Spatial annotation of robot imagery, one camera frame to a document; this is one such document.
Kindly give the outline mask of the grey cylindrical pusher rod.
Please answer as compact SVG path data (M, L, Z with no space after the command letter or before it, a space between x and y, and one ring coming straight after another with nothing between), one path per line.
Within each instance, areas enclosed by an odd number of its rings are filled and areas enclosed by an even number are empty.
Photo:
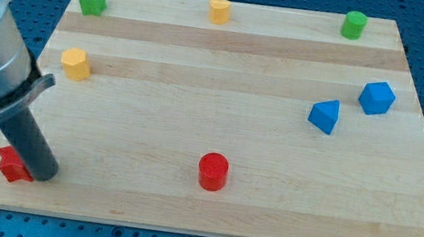
M54 178L58 173L58 161L29 109L24 108L9 118L0 129L34 180L42 182Z

